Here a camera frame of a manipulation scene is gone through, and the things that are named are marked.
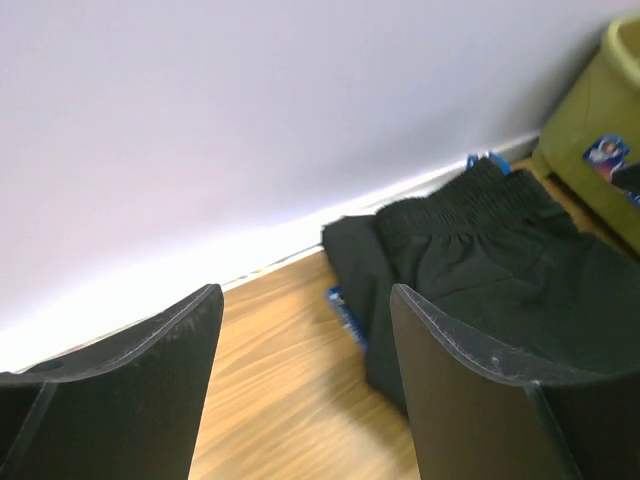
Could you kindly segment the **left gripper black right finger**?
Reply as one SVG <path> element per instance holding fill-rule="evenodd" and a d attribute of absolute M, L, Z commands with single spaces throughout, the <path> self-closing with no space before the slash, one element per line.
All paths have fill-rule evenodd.
<path fill-rule="evenodd" d="M 580 361 L 505 344 L 405 285 L 391 294 L 399 369 L 424 479 L 635 479 L 639 367 L 604 341 Z"/>

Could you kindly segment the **blue white red patterned pants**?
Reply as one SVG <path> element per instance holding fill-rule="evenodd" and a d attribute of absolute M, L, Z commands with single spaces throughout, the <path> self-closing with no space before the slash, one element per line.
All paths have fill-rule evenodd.
<path fill-rule="evenodd" d="M 494 152 L 471 155 L 463 173 L 426 196 L 394 201 L 373 214 L 345 216 L 323 228 L 321 245 L 336 276 L 328 302 L 363 350 L 375 318 L 389 314 L 395 272 L 384 236 L 395 240 L 406 230 L 409 216 L 427 201 L 468 200 L 510 172 L 506 160 Z"/>

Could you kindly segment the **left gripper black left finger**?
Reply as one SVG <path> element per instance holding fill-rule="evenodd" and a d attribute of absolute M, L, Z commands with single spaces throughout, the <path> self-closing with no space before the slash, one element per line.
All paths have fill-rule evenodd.
<path fill-rule="evenodd" d="M 217 284 L 23 373 L 1 375 L 4 479 L 185 479 L 224 310 Z"/>

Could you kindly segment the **black garment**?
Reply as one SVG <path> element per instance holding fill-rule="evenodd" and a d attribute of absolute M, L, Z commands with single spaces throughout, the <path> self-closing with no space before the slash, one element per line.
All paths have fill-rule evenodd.
<path fill-rule="evenodd" d="M 326 226 L 322 245 L 367 342 L 367 381 L 399 409 L 396 284 L 538 357 L 605 374 L 639 365 L 638 263 L 579 230 L 527 170 L 480 161 L 426 197 Z"/>

